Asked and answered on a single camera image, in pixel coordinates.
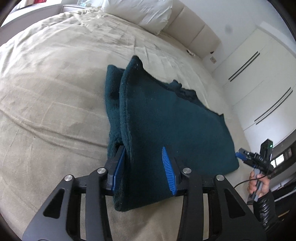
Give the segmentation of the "black jacket right forearm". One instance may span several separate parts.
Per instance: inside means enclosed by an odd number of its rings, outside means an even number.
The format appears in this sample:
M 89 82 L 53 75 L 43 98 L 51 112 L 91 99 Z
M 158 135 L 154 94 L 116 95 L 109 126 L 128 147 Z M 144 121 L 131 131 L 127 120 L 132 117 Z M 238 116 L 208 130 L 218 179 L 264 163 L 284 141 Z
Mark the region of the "black jacket right forearm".
M 278 223 L 278 215 L 276 214 L 274 197 L 271 191 L 253 203 L 253 214 L 265 232 L 268 232 Z

